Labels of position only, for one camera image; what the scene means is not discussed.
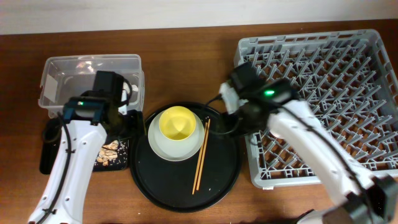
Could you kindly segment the white napkin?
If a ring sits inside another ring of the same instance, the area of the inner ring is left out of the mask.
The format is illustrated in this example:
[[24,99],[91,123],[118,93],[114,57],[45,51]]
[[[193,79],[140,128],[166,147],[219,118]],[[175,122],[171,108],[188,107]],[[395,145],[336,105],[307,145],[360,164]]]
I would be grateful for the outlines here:
[[128,90],[130,92],[132,92],[132,91],[138,91],[139,89],[138,89],[137,85],[129,85]]

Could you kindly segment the clear plastic bin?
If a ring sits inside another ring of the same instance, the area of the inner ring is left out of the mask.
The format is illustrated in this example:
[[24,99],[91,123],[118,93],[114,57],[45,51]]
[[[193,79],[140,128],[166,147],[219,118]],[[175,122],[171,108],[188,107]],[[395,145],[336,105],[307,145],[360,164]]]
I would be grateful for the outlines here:
[[42,74],[38,104],[54,118],[73,96],[91,90],[98,70],[116,72],[137,85],[127,111],[144,109],[145,80],[137,54],[74,55],[47,59]]

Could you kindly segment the grey dishwasher rack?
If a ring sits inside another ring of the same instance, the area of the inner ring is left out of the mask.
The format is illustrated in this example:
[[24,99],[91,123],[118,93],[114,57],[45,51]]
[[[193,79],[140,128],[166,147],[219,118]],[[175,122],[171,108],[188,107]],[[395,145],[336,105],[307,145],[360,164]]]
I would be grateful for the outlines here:
[[245,62],[288,79],[355,160],[397,176],[397,77],[376,30],[243,38],[234,64]]

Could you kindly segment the food scraps with rice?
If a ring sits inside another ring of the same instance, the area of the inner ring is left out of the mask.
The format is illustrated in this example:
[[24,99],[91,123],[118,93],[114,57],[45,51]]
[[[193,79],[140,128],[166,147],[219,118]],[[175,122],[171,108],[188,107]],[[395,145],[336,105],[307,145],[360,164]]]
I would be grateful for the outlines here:
[[118,157],[119,142],[113,141],[108,145],[103,145],[99,150],[96,161],[103,166],[108,166],[110,162]]

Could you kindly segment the pink cup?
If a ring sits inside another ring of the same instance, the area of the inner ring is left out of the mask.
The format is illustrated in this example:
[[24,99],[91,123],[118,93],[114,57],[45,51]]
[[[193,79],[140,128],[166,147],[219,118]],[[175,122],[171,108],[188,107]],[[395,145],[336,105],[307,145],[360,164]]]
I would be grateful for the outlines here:
[[284,139],[284,137],[283,136],[281,136],[280,134],[278,134],[277,132],[275,132],[275,131],[273,131],[273,130],[269,130],[269,132],[275,137],[275,138],[278,138],[278,139]]

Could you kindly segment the grey plate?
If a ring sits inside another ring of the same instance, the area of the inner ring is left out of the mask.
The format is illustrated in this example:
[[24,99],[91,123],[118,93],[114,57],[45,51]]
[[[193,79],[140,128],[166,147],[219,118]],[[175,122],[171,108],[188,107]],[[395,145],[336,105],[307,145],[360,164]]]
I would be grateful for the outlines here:
[[192,135],[182,141],[166,138],[160,131],[159,120],[162,112],[155,116],[149,126],[148,140],[152,150],[161,158],[172,161],[184,161],[196,154],[203,144],[205,130],[200,118],[194,114],[196,128]]

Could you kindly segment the black rectangular tray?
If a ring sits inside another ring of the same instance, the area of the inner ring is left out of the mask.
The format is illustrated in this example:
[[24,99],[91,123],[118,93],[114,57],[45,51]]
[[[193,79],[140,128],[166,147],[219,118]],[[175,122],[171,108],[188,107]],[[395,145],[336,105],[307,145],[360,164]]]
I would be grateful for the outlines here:
[[[61,137],[61,124],[58,118],[50,119],[44,130],[42,131],[42,152],[40,158],[39,171],[42,174],[50,174],[53,164],[55,162],[58,147],[60,145]],[[127,155],[130,148],[130,140],[115,140],[119,142],[118,157],[109,163],[108,166],[103,166],[96,161],[93,166],[94,172],[107,172],[107,171],[118,171],[124,170],[127,165]]]

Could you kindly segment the round black serving tray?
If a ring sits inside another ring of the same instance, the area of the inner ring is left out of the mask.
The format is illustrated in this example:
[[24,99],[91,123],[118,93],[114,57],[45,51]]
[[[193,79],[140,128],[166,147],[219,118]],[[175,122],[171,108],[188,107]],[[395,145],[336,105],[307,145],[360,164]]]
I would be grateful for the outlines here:
[[131,149],[130,170],[136,185],[152,203],[175,212],[196,212],[216,204],[232,189],[241,168],[241,153],[234,138],[214,134],[221,127],[220,112],[199,103],[181,106],[200,118],[204,130],[211,119],[199,191],[192,195],[199,151],[184,161],[172,162],[159,157],[150,147],[150,123],[166,106],[146,119],[147,134]]

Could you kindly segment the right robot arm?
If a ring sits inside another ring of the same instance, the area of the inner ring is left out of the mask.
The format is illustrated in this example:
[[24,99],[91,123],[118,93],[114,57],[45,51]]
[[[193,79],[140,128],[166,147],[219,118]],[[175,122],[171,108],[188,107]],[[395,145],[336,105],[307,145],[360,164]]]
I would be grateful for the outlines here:
[[289,143],[325,186],[334,207],[309,210],[295,223],[390,223],[397,182],[362,166],[333,138],[286,78],[271,83],[252,64],[236,67],[219,94],[237,123],[229,131],[247,135],[267,128]]

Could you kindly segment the wooden chopstick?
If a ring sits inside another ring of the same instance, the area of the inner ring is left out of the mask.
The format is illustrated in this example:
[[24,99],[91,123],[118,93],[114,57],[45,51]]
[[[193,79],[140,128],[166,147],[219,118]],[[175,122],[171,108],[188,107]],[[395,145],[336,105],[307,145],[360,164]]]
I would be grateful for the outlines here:
[[205,136],[203,152],[202,152],[202,155],[201,155],[200,170],[199,170],[199,174],[198,174],[198,181],[197,181],[197,186],[196,186],[195,191],[199,191],[199,188],[200,188],[201,177],[202,177],[204,161],[205,161],[206,148],[207,148],[207,144],[208,144],[208,136],[209,136],[209,133],[210,133],[210,124],[211,124],[211,119],[208,119],[208,129],[207,129],[207,133],[206,133],[206,136]]
[[[205,136],[206,136],[206,133],[207,133],[207,129],[208,129],[208,121],[205,123]],[[198,156],[198,161],[197,161],[197,168],[196,168],[196,171],[195,171],[195,178],[194,178],[194,183],[193,183],[192,195],[194,195],[195,189],[196,189],[196,186],[197,186],[198,174],[199,174],[200,164],[201,164],[201,155],[202,155],[202,152],[203,152],[204,142],[205,142],[205,138],[203,139],[202,144],[201,144],[201,148],[199,150],[199,156]]]

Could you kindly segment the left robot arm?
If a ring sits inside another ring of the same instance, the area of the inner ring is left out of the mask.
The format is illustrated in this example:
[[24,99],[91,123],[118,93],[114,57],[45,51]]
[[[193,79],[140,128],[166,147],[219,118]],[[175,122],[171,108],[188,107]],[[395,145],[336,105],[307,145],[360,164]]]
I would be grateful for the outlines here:
[[29,223],[82,223],[83,208],[95,160],[102,146],[134,139],[144,130],[142,113],[119,112],[128,104],[116,72],[98,71],[91,90],[74,96],[58,114],[60,144],[43,195]]

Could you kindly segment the yellow bowl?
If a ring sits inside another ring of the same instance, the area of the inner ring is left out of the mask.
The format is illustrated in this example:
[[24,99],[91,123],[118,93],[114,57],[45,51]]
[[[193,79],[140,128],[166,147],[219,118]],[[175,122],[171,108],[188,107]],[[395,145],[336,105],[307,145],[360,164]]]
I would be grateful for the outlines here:
[[190,137],[196,128],[196,119],[188,108],[172,106],[159,118],[160,132],[173,141],[182,141]]

